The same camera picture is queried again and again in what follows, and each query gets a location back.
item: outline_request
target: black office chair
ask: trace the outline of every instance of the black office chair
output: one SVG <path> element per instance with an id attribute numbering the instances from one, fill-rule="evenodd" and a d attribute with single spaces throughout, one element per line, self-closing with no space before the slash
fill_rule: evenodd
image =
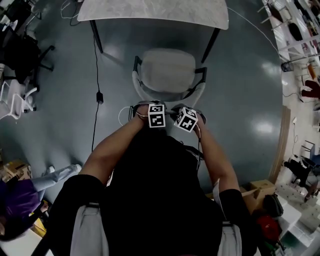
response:
<path id="1" fill-rule="evenodd" d="M 25 23 L 30 15 L 33 16 L 31 20 L 33 20 L 34 18 L 41 20 L 41 12 L 33 13 L 31 11 L 31 5 L 24 0 L 14 0 L 9 5 L 4 14 L 9 18 L 11 22 L 18 21 L 15 31 L 18 31 L 18 29 Z"/>
<path id="2" fill-rule="evenodd" d="M 33 80 L 30 80 L 30 83 L 39 87 L 37 83 L 38 67 L 49 71 L 54 70 L 53 67 L 42 65 L 41 61 L 55 47 L 51 45 L 41 53 L 37 44 L 38 41 L 28 35 L 18 36 L 11 27 L 7 27 L 4 32 L 0 33 L 0 63 L 15 72 L 15 76 L 5 76 L 4 80 L 17 79 L 20 84 L 23 84 L 33 71 Z"/>

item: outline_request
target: box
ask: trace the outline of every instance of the box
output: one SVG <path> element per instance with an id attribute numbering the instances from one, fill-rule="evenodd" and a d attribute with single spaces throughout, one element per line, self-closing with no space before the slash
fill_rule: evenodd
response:
<path id="1" fill-rule="evenodd" d="M 252 214 L 255 210 L 263 208 L 265 196 L 273 195 L 276 186 L 264 179 L 250 182 L 245 187 L 240 187 L 240 191 L 246 207 Z"/>
<path id="2" fill-rule="evenodd" d="M 9 181 L 14 176 L 19 177 L 19 181 L 31 179 L 31 168 L 30 165 L 24 163 L 23 161 L 16 159 L 14 161 L 8 162 L 4 165 L 5 175 L 2 178 L 4 182 Z"/>
<path id="3" fill-rule="evenodd" d="M 272 195 L 276 192 L 276 186 L 267 179 L 250 182 L 250 185 L 251 189 L 256 189 L 254 198 L 257 200 L 264 199 L 266 195 Z"/>

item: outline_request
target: shiny floor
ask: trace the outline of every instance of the shiny floor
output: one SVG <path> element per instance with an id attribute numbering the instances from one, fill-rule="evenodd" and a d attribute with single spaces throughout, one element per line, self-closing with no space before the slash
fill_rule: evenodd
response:
<path id="1" fill-rule="evenodd" d="M 97 73 L 93 33 L 89 22 L 69 26 L 62 19 L 62 0 L 40 0 L 43 20 L 35 29 L 41 49 L 55 45 L 40 70 L 37 111 L 18 121 L 0 121 L 0 147 L 4 161 L 21 158 L 40 176 L 48 165 L 57 169 L 84 163 L 91 152 L 97 109 Z M 256 24 L 275 44 L 266 13 L 257 13 L 260 0 L 227 0 L 228 7 Z M 213 29 L 195 24 L 145 19 L 98 20 L 104 54 L 98 55 L 99 84 L 104 96 L 95 132 L 95 145 L 120 127 L 118 113 L 140 99 L 132 84 L 136 55 L 166 47 L 191 53 L 198 67 Z M 282 83 L 279 57 L 247 21 L 229 11 L 229 29 L 222 30 L 206 60 L 206 89 L 196 107 L 208 118 L 207 126 L 223 146 L 240 184 L 265 179 L 273 164 L 281 126 Z M 126 119 L 123 113 L 121 120 Z M 169 134 L 186 145 L 197 139 L 173 128 Z M 199 180 L 205 192 L 211 182 L 204 163 Z M 53 201 L 62 184 L 46 192 Z"/>

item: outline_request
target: person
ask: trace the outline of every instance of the person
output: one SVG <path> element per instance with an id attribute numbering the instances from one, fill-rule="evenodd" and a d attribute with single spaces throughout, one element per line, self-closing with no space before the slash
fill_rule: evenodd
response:
<path id="1" fill-rule="evenodd" d="M 100 142 L 80 173 L 64 183 L 50 210 L 47 247 L 55 256 L 212 256 L 219 250 L 225 216 L 239 227 L 242 255 L 254 255 L 255 228 L 237 176 L 201 116 L 200 133 L 197 129 L 195 133 L 212 184 L 219 180 L 223 211 L 200 187 L 198 159 L 163 130 L 148 127 L 148 118 L 142 117 L 148 116 L 147 105 L 137 112 Z M 76 252 L 76 218 L 83 214 L 80 207 L 94 202 L 99 205 L 102 227 L 84 233 L 83 251 Z M 106 253 L 88 251 L 88 240 L 101 232 Z"/>
<path id="2" fill-rule="evenodd" d="M 315 175 L 316 170 L 311 171 L 310 168 L 303 167 L 300 161 L 295 161 L 291 158 L 288 161 L 285 161 L 283 166 L 288 168 L 296 176 L 296 180 L 300 180 L 299 186 L 307 190 L 307 194 L 304 197 L 304 202 L 307 202 L 309 199 L 311 199 L 311 196 L 314 194 L 318 194 L 320 184 L 318 175 Z"/>
<path id="3" fill-rule="evenodd" d="M 302 90 L 301 96 L 302 97 L 308 97 L 308 98 L 320 98 L 320 86 L 317 82 L 307 80 L 304 83 L 305 86 L 311 88 L 310 91 L 308 90 Z"/>
<path id="4" fill-rule="evenodd" d="M 48 209 L 46 202 L 41 203 L 45 190 L 80 170 L 79 164 L 57 171 L 50 166 L 42 177 L 18 180 L 15 176 L 7 183 L 0 180 L 0 241 L 13 240 L 31 228 Z"/>

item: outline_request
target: table leg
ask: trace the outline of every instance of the table leg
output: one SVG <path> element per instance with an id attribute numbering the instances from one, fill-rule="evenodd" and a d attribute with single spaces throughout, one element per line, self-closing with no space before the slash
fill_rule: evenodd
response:
<path id="1" fill-rule="evenodd" d="M 201 63 L 204 63 L 206 61 L 206 59 L 207 59 L 207 57 L 208 57 L 208 55 L 209 55 L 209 53 L 211 51 L 212 46 L 214 46 L 214 43 L 215 43 L 215 41 L 216 41 L 216 39 L 218 37 L 219 32 L 220 32 L 220 28 L 215 28 L 214 29 L 214 31 L 212 33 L 212 36 L 210 38 L 210 41 L 208 43 L 208 46 L 205 49 L 205 52 L 204 52 L 203 58 L 201 60 Z"/>
<path id="2" fill-rule="evenodd" d="M 95 20 L 90 20 L 90 25 L 91 25 L 91 28 L 92 28 L 94 39 L 96 41 L 96 45 L 98 46 L 100 53 L 103 53 L 104 51 L 102 50 L 102 45 L 101 45 L 101 41 L 100 41 L 100 37 L 99 37 L 96 21 Z"/>

